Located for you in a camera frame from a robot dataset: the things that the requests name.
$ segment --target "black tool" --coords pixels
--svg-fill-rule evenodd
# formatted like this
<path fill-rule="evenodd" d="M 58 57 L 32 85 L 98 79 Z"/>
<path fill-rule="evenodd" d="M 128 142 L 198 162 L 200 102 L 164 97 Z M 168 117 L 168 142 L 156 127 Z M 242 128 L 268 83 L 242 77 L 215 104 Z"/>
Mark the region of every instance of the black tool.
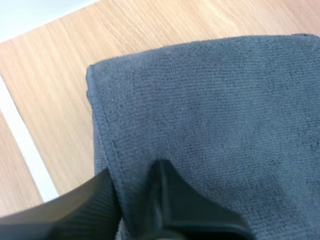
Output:
<path fill-rule="evenodd" d="M 141 240 L 254 240 L 242 217 L 198 194 L 168 160 L 156 161 Z M 0 218 L 1 240 L 114 240 L 122 217 L 108 169 L 40 206 Z"/>

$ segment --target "towel fold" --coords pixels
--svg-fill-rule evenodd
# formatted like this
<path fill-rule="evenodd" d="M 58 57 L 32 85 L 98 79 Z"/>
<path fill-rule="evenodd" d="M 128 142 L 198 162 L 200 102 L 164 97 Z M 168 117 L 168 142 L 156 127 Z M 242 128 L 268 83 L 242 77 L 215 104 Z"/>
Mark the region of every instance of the towel fold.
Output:
<path fill-rule="evenodd" d="M 130 237 L 149 170 L 169 159 L 257 240 L 320 239 L 320 38 L 167 46 L 98 62 L 86 80 L 95 171 L 109 168 Z"/>

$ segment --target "wooden table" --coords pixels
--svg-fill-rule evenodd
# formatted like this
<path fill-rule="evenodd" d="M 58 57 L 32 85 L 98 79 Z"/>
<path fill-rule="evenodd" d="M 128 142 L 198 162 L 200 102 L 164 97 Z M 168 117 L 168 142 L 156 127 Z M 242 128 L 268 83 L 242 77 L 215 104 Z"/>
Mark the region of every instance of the wooden table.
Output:
<path fill-rule="evenodd" d="M 0 44 L 0 75 L 60 195 L 93 176 L 86 68 L 165 45 L 320 35 L 318 0 L 100 0 Z M 0 215 L 42 203 L 0 114 Z"/>

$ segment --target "gray microfiber towel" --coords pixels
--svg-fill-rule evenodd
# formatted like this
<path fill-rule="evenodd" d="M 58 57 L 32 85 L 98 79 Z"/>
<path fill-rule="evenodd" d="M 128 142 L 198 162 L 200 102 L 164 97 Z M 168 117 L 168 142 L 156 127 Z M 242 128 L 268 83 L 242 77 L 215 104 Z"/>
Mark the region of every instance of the gray microfiber towel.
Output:
<path fill-rule="evenodd" d="M 320 38 L 167 46 L 96 63 L 86 79 L 95 171 L 109 168 L 130 237 L 150 168 L 168 159 L 258 240 L 320 239 Z"/>

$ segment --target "white floor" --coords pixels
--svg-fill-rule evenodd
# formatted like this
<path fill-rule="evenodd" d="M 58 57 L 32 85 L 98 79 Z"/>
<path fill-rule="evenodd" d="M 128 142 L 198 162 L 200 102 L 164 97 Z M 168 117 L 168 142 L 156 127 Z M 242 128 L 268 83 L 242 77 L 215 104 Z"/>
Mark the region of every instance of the white floor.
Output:
<path fill-rule="evenodd" d="M 0 0 L 0 43 L 97 0 Z"/>

